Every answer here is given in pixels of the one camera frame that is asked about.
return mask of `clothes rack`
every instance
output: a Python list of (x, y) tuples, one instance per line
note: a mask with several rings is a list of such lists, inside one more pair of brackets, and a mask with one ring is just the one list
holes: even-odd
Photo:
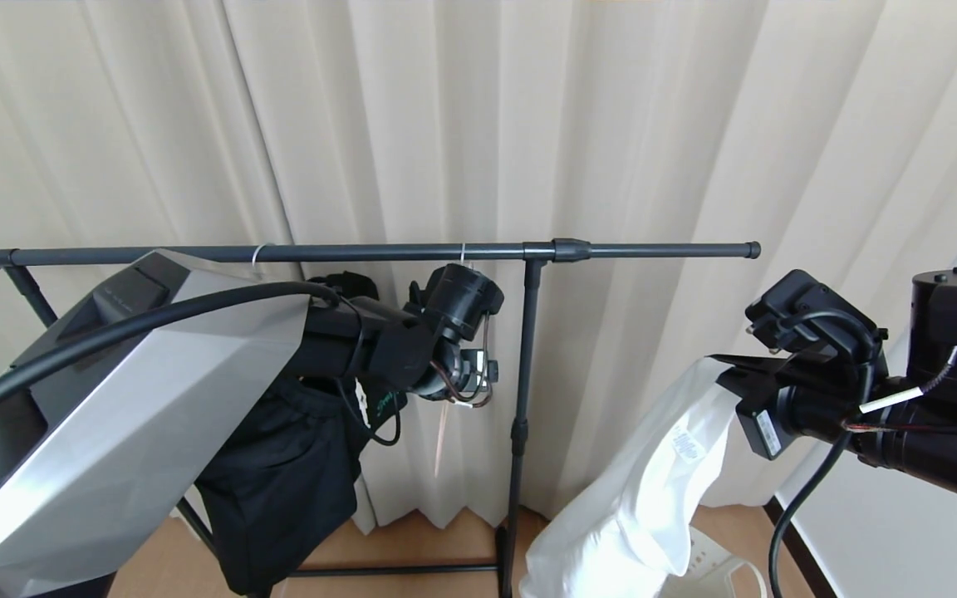
[[(45, 326), (56, 321), (52, 306), (42, 295), (30, 266), (130, 264), (155, 247), (104, 247), (76, 249), (0, 249), (0, 269), (29, 302)], [(523, 455), (527, 449), (527, 411), (531, 393), (532, 358), (537, 329), (538, 293), (542, 269), (550, 262), (580, 262), (615, 257), (759, 257), (759, 243), (589, 243), (574, 238), (556, 238), (534, 243), (389, 243), (389, 245), (258, 245), (164, 247), (217, 262), (396, 262), (457, 261), (462, 253), (474, 261), (522, 261), (523, 318), (519, 351), (519, 385), (516, 415), (512, 422), (512, 474), (508, 485), (508, 517), (495, 532), (497, 559), (493, 563), (435, 564), (397, 567), (342, 567), (299, 569), (292, 576), (383, 576), (453, 574), (496, 571), (498, 597), (512, 598), (512, 568), (519, 527), (519, 497), (523, 478)], [(210, 550), (213, 535), (186, 498), (179, 500), (179, 513), (194, 528)]]

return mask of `white label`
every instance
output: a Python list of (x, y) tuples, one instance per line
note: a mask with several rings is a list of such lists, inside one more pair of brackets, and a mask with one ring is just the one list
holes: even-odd
[(774, 423), (770, 420), (770, 414), (764, 411), (759, 412), (759, 416), (755, 420), (759, 422), (759, 433), (763, 435), (763, 444), (767, 445), (770, 457), (777, 457), (778, 453), (782, 452), (782, 440), (778, 439), (778, 432), (774, 431)]
[(707, 451), (703, 445), (696, 442), (694, 435), (681, 424), (675, 424), (671, 428), (671, 443), (675, 446), (675, 452), (683, 458), (686, 463), (695, 463), (706, 457)]
[(371, 428), (371, 424), (368, 423), (368, 395), (364, 394), (364, 386), (361, 386), (360, 380), (356, 382), (356, 402), (361, 406), (361, 417), (364, 418), (364, 425)]

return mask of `curtain fold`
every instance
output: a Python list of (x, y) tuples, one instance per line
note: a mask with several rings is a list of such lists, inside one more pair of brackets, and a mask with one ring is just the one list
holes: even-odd
[[(550, 265), (523, 502), (577, 495), (692, 360), (752, 353), (744, 307), (807, 269), (904, 330), (957, 253), (957, 2), (0, 3), (0, 246), (763, 243), (744, 260)], [(405, 299), (437, 264), (348, 268)], [(498, 522), (522, 268), (488, 409), (413, 401), (362, 455), (362, 527)], [(295, 267), (266, 267), (296, 277)], [(35, 272), (58, 310), (111, 268)], [(0, 277), (0, 371), (39, 332)], [(766, 502), (734, 428), (707, 503)]]

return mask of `white wall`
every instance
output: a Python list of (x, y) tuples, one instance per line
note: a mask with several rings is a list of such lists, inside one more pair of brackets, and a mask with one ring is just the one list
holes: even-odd
[[(890, 370), (903, 372), (906, 353), (906, 338), (901, 338), (889, 351)], [(814, 447), (778, 492), (782, 504), (795, 496), (827, 450), (825, 443)], [(957, 596), (954, 493), (846, 455), (804, 503), (795, 525), (843, 598)]]

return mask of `dark brown baseboard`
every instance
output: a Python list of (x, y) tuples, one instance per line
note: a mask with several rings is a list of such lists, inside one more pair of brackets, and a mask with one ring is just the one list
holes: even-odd
[[(778, 518), (785, 511), (776, 498), (770, 499), (763, 510), (767, 512), (767, 516), (774, 523), (778, 523)], [(822, 568), (817, 566), (814, 555), (810, 553), (804, 538), (800, 537), (800, 532), (792, 523), (789, 523), (785, 532), (785, 547), (789, 549), (790, 554), (793, 554), (793, 560), (800, 567), (800, 572), (804, 575), (807, 585), (812, 588), (814, 598), (837, 598), (837, 593), (832, 590), (832, 586), (829, 586), (829, 580), (825, 578)]]

